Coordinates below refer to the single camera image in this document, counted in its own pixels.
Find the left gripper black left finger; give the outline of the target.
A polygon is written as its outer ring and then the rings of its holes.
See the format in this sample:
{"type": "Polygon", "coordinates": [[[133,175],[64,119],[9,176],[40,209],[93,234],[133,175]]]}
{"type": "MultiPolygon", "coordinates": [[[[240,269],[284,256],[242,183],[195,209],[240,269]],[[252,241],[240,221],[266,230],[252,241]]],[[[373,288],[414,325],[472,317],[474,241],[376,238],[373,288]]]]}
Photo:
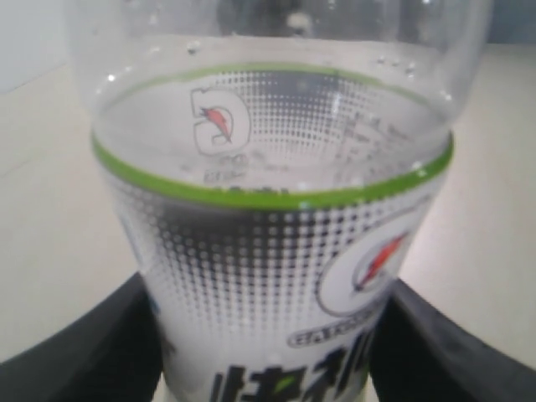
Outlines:
{"type": "Polygon", "coordinates": [[[2,362],[1,400],[151,401],[161,373],[160,334],[134,275],[65,329],[2,362]]]}

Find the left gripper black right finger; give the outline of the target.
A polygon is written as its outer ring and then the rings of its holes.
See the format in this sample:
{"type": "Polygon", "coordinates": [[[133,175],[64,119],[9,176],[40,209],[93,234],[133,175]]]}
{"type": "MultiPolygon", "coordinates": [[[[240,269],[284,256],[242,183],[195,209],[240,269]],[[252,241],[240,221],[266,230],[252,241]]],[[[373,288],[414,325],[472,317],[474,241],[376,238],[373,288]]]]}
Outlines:
{"type": "Polygon", "coordinates": [[[371,348],[381,401],[534,401],[535,371],[457,326],[402,280],[371,348]]]}

